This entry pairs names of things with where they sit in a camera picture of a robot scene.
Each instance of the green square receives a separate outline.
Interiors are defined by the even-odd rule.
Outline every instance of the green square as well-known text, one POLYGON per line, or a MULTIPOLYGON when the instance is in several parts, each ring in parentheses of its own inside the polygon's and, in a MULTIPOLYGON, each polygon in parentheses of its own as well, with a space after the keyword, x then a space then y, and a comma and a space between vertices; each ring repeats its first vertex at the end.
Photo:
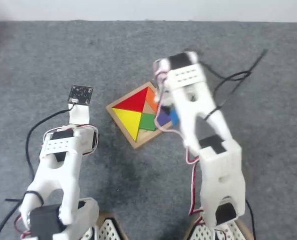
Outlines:
POLYGON ((142 113, 139 121, 139 129, 155 131, 154 114, 142 113))

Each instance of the red triangle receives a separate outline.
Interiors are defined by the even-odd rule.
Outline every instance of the red triangle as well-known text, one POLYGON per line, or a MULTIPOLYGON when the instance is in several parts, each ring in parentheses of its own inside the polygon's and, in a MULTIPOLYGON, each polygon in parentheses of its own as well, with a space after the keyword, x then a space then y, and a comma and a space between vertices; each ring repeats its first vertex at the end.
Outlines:
POLYGON ((145 98, 147 96, 147 91, 148 88, 146 87, 143 90, 125 99, 124 101, 116 104, 113 108, 142 112, 145 104, 145 98))

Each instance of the orange triangle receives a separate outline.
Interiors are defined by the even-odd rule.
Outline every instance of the orange triangle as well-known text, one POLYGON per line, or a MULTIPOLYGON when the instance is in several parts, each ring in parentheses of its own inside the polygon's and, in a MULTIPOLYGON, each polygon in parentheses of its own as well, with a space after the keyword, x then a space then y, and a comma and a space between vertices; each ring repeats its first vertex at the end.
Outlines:
POLYGON ((150 107, 153 109, 154 113, 156 113, 158 109, 158 104, 154 101, 154 96, 155 93, 153 92, 153 90, 151 88, 148 88, 145 99, 146 102, 148 102, 150 107))
POLYGON ((115 106, 113 106, 113 108, 135 111, 135 112, 142 112, 145 99, 147 96, 147 91, 148 91, 148 88, 146 87, 143 90, 125 99, 124 101, 121 101, 120 103, 116 104, 115 106))

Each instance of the black cable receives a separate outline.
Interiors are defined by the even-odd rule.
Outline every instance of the black cable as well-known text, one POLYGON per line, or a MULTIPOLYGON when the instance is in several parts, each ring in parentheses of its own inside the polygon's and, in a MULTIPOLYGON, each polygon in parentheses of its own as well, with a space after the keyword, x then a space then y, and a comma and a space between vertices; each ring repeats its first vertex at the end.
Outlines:
POLYGON ((10 219, 10 217, 13 215, 13 213, 19 208, 19 206, 22 204, 22 201, 19 201, 12 209, 9 211, 9 213, 4 217, 3 221, 0 223, 0 233, 2 229, 4 228, 7 221, 10 219))
POLYGON ((252 64, 252 66, 245 71, 240 71, 237 73, 234 73, 228 77, 224 77, 221 74, 219 74, 217 71, 215 71, 210 65, 206 64, 203 61, 199 61, 199 63, 204 66, 207 70, 209 70, 212 74, 214 74, 215 76, 217 76, 220 79, 223 79, 215 88, 213 91, 213 99, 214 101, 216 101, 216 95, 218 90, 220 89, 221 86, 223 86, 224 83, 231 81, 231 82, 238 82, 236 84, 236 86, 233 88, 233 90, 228 94, 228 97, 221 103, 221 104, 216 104, 216 107, 206 115, 206 117, 204 118, 204 120, 206 121, 213 113, 215 113, 217 110, 220 110, 224 104, 229 101, 232 96, 234 95, 234 93, 236 92, 236 90, 241 86, 241 84, 245 81, 245 79, 247 77, 249 77, 252 74, 252 70, 259 64, 259 62, 262 60, 262 58, 267 54, 268 50, 264 49, 262 51, 262 53, 260 54, 260 56, 256 59, 256 61, 252 64))
POLYGON ((1 234, 1 231, 2 229, 4 228, 5 224, 7 223, 7 221, 10 219, 10 217, 15 213, 15 211, 19 208, 19 206, 22 204, 23 202, 23 199, 25 197, 26 194, 35 194, 38 199, 40 200, 41 202, 41 206, 44 205, 44 200, 41 196, 41 194, 39 194, 37 191, 33 191, 33 190, 29 190, 29 191, 26 191, 23 195, 23 198, 22 199, 12 199, 12 198, 6 198, 5 200, 8 201, 8 202, 17 202, 17 204, 11 209, 11 211, 9 211, 9 213, 4 217, 3 221, 0 223, 0 234, 1 234))
POLYGON ((247 199, 245 199, 245 202, 246 202, 246 205, 247 205, 247 207, 249 209, 250 218, 251 218, 251 221, 252 221, 253 238, 254 238, 254 240, 257 240, 257 236, 256 236, 256 232, 255 232, 255 221, 254 221, 253 210, 252 210, 251 205, 250 205, 250 203, 249 203, 249 201, 247 199))
MULTIPOLYGON (((30 142, 30 137, 31 137, 31 134, 32 132, 39 126, 41 125, 42 123, 46 122, 47 120, 50 120, 51 118, 54 118, 55 116, 57 115, 60 115, 60 114, 64 114, 66 112, 69 112, 73 109, 73 107, 75 106, 75 104, 73 104, 73 106, 69 109, 65 109, 65 110, 61 110, 61 111, 58 111, 56 113, 53 113, 52 115, 42 119, 41 121, 39 121, 37 124, 35 124, 28 132, 27 134, 27 137, 26 137, 26 143, 25 143, 25 154, 26 154, 26 161, 27 161, 27 164, 28 164, 28 168, 29 168, 29 171, 30 171, 30 174, 31 174, 31 180, 33 182, 34 178, 35 178, 35 172, 34 172, 34 169, 33 169, 33 166, 32 166, 32 163, 31 163, 31 159, 30 159, 30 155, 29 155, 29 142, 30 142)), ((43 205, 44 204, 44 200, 42 198, 42 196, 36 192, 36 191, 26 191, 24 193, 24 196, 26 194, 35 194, 38 199, 40 200, 41 204, 43 205)), ((2 229, 4 228, 5 224, 7 223, 7 221, 10 219, 10 217, 14 214, 14 212, 19 208, 19 206, 22 204, 22 201, 24 199, 24 196, 22 199, 13 199, 13 198, 6 198, 5 201, 7 202, 17 202, 17 204, 11 209, 11 211, 9 211, 9 213, 5 216, 5 218, 3 219, 3 221, 0 223, 0 234, 1 234, 1 231, 2 229)))
POLYGON ((33 182, 34 178, 35 178, 35 172, 34 172, 34 169, 33 169, 33 166, 32 166, 32 163, 31 163, 31 159, 30 159, 30 154, 29 154, 29 142, 30 142, 30 137, 31 137, 31 134, 32 132, 39 126, 41 125, 42 123, 46 122, 47 120, 50 120, 51 118, 54 118, 55 116, 57 115, 60 115, 60 114, 64 114, 66 112, 69 112, 73 109, 73 107, 75 106, 75 104, 73 104, 73 106, 70 108, 70 109, 65 109, 65 110, 61 110, 61 111, 58 111, 56 113, 53 113, 52 115, 42 119, 41 121, 39 121, 37 124, 35 124, 28 132, 27 134, 27 137, 26 137, 26 143, 25 143, 25 154, 26 154, 26 161, 27 161, 27 165, 28 165, 28 168, 29 168, 29 171, 30 171, 30 175, 31 175, 31 180, 33 182))

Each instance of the white robotic arm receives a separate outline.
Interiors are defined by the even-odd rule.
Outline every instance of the white robotic arm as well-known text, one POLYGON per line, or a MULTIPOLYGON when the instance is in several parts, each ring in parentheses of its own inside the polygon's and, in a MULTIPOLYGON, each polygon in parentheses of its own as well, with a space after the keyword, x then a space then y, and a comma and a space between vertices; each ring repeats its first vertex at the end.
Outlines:
POLYGON ((157 60, 153 65, 159 91, 155 100, 174 104, 183 145, 199 157, 202 171, 200 201, 209 228, 237 219, 245 212, 245 180, 242 149, 232 138, 223 114, 216 109, 195 52, 157 60), (206 119, 217 135, 199 140, 196 117, 206 119))
MULTIPOLYGON (((85 88, 74 87, 78 91, 85 88)), ((25 239, 98 239, 98 203, 93 198, 79 199, 82 157, 92 153, 99 140, 98 129, 89 124, 89 106, 81 101, 85 99, 80 94, 69 98, 70 124, 44 135, 40 163, 34 181, 27 188, 40 196, 27 193, 20 206, 23 223, 30 235, 25 239), (63 190, 61 204, 41 206, 39 197, 46 200, 56 189, 63 190)))

